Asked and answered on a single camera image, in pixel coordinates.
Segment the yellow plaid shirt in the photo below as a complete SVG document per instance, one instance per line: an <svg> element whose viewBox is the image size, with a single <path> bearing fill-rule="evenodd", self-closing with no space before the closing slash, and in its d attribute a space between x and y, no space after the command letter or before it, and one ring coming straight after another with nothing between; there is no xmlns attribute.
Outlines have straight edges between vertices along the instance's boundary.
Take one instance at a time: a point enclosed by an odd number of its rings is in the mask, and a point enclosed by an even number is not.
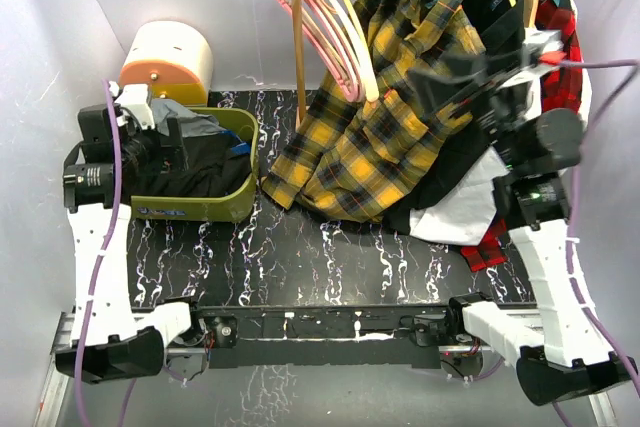
<svg viewBox="0 0 640 427"><path fill-rule="evenodd" d="M450 71L446 52L481 54L484 46L463 0L355 0L380 96L349 103L325 76L296 134L282 149L262 191L288 209L293 203L332 220L379 222L408 195L448 139L422 113L407 72Z"/></svg>

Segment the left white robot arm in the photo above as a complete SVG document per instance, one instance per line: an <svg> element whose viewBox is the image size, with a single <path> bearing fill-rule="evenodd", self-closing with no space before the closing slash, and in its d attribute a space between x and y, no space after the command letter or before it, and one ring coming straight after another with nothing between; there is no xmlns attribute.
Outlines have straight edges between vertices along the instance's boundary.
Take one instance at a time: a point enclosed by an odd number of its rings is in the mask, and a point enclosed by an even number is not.
<svg viewBox="0 0 640 427"><path fill-rule="evenodd" d="M88 384L155 376L176 338L186 346L206 334L186 300L136 318L129 299L127 232L131 208L121 200L127 161L148 150L134 119L107 104L78 113L81 141L63 163L63 203L75 257L75 317L58 372Z"/></svg>

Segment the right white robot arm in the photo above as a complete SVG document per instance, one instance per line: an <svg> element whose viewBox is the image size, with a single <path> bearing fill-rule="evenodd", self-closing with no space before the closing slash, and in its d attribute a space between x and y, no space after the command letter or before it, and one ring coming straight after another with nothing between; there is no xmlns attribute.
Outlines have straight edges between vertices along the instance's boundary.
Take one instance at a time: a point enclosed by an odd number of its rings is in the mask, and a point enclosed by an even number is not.
<svg viewBox="0 0 640 427"><path fill-rule="evenodd" d="M484 342L515 368L522 391L537 406L637 383L635 360L596 316L573 230L578 187L564 186L560 178L562 170L578 174L591 127L569 109L527 118L507 94L513 85L551 71L579 70L582 63L558 49L539 48L452 56L449 62L450 77L414 68L409 80L424 108L470 115L506 154L507 173L493 179L492 196L528 273L541 327L526 327L487 295L472 293L452 298L428 332L460 344Z"/></svg>

